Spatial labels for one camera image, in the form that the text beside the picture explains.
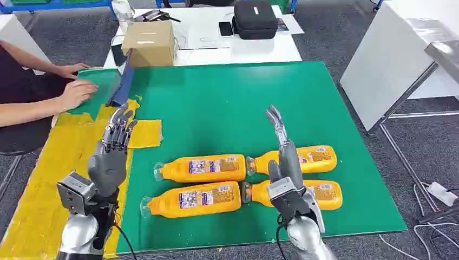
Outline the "person's right hand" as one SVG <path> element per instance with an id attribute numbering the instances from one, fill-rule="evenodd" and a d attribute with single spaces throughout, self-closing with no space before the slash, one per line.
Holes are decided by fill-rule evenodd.
<path id="1" fill-rule="evenodd" d="M 74 109 L 96 93 L 98 86 L 87 80 L 76 80 L 66 85 L 62 95 L 56 98 L 58 112 Z"/>

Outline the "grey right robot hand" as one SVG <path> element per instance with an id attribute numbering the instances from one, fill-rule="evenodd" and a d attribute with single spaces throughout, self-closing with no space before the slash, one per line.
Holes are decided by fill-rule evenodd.
<path id="1" fill-rule="evenodd" d="M 266 110 L 270 124 L 274 127 L 274 133 L 278 140 L 279 153 L 278 162 L 271 160 L 268 163 L 268 176 L 271 183 L 280 179 L 290 177 L 293 185 L 299 193 L 303 193 L 306 188 L 303 183 L 298 153 L 294 142 L 288 138 L 286 128 L 281 118 L 280 112 L 274 105 L 269 105 Z"/>

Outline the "person's left hand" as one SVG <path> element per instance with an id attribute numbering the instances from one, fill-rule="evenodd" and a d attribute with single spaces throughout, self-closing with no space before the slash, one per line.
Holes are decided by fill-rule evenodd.
<path id="1" fill-rule="evenodd" d="M 55 66 L 53 73 L 66 79 L 77 79 L 80 70 L 89 69 L 91 66 L 84 63 L 70 64 L 65 66 Z"/>

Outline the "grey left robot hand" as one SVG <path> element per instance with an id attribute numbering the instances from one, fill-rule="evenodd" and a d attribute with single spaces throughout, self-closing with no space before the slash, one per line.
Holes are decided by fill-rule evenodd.
<path id="1" fill-rule="evenodd" d="M 125 103 L 109 118 L 94 153 L 88 159 L 88 174 L 96 192 L 110 197 L 127 176 L 126 161 L 128 143 L 137 121 L 128 123 L 133 111 Z"/>

